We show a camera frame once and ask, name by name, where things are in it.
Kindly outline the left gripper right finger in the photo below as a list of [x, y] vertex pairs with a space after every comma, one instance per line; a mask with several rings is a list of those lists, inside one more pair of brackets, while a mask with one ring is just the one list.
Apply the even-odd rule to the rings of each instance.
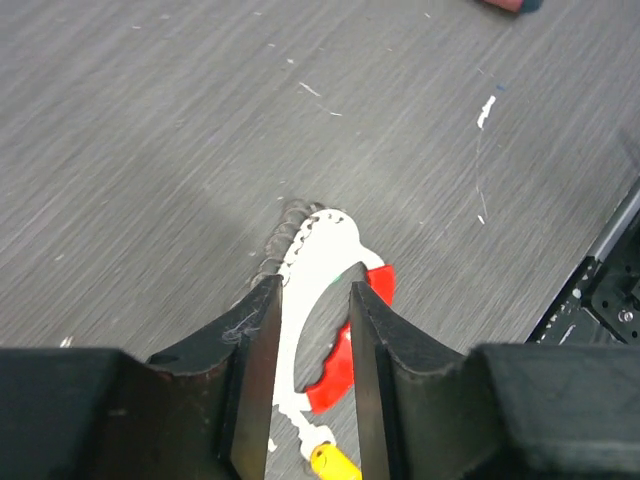
[[639, 351], [482, 344], [459, 354], [365, 283], [350, 294], [367, 479], [635, 479]]

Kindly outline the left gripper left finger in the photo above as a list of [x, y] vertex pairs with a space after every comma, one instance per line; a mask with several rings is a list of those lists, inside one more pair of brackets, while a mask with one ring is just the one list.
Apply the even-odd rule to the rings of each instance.
[[116, 348], [1, 352], [5, 479], [260, 479], [282, 285], [139, 361]]

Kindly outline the yellow tag key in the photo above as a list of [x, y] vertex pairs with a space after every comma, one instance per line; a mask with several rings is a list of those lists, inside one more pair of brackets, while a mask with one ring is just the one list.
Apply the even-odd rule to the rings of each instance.
[[360, 469], [333, 444], [317, 446], [312, 451], [309, 463], [321, 480], [362, 480]]

